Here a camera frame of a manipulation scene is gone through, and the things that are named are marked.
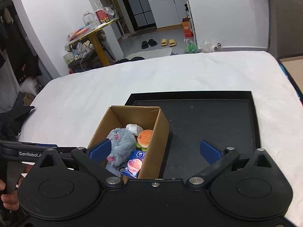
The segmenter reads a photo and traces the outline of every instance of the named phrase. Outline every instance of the white tissue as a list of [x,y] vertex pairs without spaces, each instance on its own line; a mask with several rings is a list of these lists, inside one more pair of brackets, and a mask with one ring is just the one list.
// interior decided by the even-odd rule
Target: white tissue
[[141,126],[132,124],[127,125],[126,129],[133,133],[135,136],[138,136],[143,131],[143,128]]

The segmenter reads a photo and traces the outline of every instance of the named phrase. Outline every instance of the glass door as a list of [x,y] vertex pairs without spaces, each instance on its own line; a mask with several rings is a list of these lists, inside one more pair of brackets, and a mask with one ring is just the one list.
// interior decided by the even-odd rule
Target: glass door
[[148,0],[123,0],[134,30],[155,26]]

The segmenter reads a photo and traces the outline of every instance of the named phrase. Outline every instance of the hamburger toy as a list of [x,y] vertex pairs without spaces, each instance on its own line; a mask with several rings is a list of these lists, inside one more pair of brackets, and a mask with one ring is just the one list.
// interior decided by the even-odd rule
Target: hamburger toy
[[142,151],[146,151],[152,137],[152,130],[144,130],[138,135],[137,147],[142,148]]

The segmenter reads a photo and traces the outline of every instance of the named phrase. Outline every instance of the black slippers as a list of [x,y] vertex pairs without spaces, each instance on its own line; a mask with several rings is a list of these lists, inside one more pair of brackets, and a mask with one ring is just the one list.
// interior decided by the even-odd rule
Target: black slippers
[[150,46],[153,47],[153,46],[157,45],[157,42],[155,40],[153,40],[153,39],[150,39],[148,42],[147,41],[143,41],[141,48],[142,49],[147,49],[148,45],[150,45]]

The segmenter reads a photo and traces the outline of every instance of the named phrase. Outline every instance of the black tray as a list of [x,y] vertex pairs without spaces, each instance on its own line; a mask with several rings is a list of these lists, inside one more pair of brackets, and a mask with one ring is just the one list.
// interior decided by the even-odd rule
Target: black tray
[[250,91],[189,91],[131,94],[126,106],[161,107],[170,136],[160,176],[188,179],[209,164],[200,154],[206,140],[240,153],[260,148],[260,135]]

